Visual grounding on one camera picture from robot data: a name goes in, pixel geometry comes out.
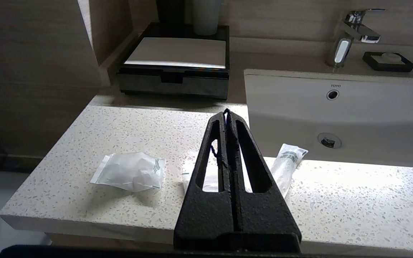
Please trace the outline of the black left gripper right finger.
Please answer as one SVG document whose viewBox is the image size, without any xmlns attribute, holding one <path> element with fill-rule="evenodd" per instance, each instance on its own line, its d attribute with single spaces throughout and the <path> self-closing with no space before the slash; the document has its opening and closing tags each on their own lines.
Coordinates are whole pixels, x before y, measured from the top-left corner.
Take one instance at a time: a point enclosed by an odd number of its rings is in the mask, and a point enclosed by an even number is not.
<svg viewBox="0 0 413 258">
<path fill-rule="evenodd" d="M 299 252 L 302 234 L 246 122 L 231 111 L 227 157 L 238 250 Z"/>
</svg>

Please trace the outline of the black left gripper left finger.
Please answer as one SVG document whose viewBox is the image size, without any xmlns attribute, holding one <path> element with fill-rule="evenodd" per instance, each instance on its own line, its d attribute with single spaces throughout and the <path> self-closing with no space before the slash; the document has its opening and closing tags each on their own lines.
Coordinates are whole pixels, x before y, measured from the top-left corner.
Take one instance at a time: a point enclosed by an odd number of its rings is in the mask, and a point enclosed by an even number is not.
<svg viewBox="0 0 413 258">
<path fill-rule="evenodd" d="M 213 115 L 205 129 L 188 189 L 174 228 L 176 250 L 221 250 L 220 237 L 236 229 L 236 179 L 229 151 L 229 109 Z M 216 158 L 217 192 L 205 192 L 209 155 Z"/>
</svg>

